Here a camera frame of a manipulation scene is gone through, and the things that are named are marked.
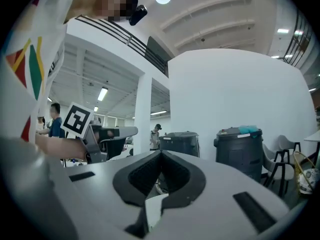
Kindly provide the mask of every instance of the gray trash bin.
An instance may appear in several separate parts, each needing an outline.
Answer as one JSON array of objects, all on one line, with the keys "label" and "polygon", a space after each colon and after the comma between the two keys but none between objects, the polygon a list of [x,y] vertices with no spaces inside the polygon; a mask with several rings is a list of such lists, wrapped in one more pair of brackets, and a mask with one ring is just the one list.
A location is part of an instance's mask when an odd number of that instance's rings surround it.
[{"label": "gray trash bin", "polygon": [[199,157],[198,134],[191,131],[172,132],[159,137],[160,149]]},{"label": "gray trash bin", "polygon": [[215,161],[238,169],[257,182],[263,162],[262,130],[241,134],[239,128],[220,130],[214,140]]}]

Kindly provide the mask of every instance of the trash bin lid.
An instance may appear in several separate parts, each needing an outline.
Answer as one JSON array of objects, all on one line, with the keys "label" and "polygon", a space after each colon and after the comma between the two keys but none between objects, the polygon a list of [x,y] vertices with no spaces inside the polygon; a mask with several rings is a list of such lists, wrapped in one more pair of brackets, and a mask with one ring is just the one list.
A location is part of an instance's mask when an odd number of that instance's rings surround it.
[{"label": "trash bin lid", "polygon": [[198,136],[198,134],[196,132],[192,132],[192,131],[185,131],[185,132],[171,132],[169,134],[167,134],[166,136],[161,136],[159,137],[159,139],[163,139],[163,138],[190,138],[190,137],[195,137]]},{"label": "trash bin lid", "polygon": [[216,138],[218,141],[226,141],[226,140],[231,140],[231,139],[238,139],[238,138],[246,138],[250,136],[259,136],[262,135],[262,130],[257,129],[255,132],[250,132],[250,133],[241,133],[238,127],[231,127],[228,129],[221,129],[217,134]]}]

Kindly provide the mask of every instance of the white chair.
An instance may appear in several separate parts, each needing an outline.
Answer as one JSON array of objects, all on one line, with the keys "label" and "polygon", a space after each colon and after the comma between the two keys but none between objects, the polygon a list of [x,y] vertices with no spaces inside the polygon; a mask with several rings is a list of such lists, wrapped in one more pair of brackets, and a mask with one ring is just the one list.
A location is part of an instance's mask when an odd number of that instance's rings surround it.
[{"label": "white chair", "polygon": [[276,154],[269,150],[265,144],[262,144],[263,148],[263,167],[268,170],[267,178],[264,182],[264,186],[267,188],[271,181],[280,180],[279,197],[283,196],[283,189],[285,185],[284,194],[287,193],[289,181],[295,176],[295,170],[293,167],[284,162],[276,162]]},{"label": "white chair", "polygon": [[[278,137],[278,145],[279,149],[283,152],[283,162],[286,164],[290,164],[294,167],[295,160],[293,154],[295,151],[297,151],[297,147],[298,151],[301,152],[300,142],[292,142],[288,140],[286,136],[280,135]],[[305,159],[302,155],[296,155],[295,157],[297,158],[299,164]]]}]

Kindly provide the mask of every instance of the pillar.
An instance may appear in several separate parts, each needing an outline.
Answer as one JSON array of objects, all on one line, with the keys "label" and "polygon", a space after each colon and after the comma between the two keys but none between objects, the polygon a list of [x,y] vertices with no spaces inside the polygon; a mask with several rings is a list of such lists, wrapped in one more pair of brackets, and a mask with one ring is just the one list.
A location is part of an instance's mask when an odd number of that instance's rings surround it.
[{"label": "pillar", "polygon": [[134,114],[134,126],[138,128],[138,134],[133,136],[134,155],[150,151],[151,86],[151,75],[139,77]]}]

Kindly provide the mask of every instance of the black railing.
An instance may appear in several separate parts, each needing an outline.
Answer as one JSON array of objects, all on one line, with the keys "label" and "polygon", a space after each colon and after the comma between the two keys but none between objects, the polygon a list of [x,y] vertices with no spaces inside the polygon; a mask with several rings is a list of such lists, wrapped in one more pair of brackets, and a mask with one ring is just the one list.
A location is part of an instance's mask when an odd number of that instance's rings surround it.
[{"label": "black railing", "polygon": [[99,29],[124,43],[126,46],[129,46],[155,67],[157,67],[163,74],[168,76],[168,62],[164,61],[160,56],[155,54],[143,42],[141,42],[138,38],[125,30],[123,27],[112,21],[107,21],[105,19],[92,19],[86,16],[79,16],[76,18],[76,20]]},{"label": "black railing", "polygon": [[290,44],[284,57],[278,59],[296,67],[308,48],[311,36],[311,25],[308,23],[304,15],[297,10],[295,27]]}]

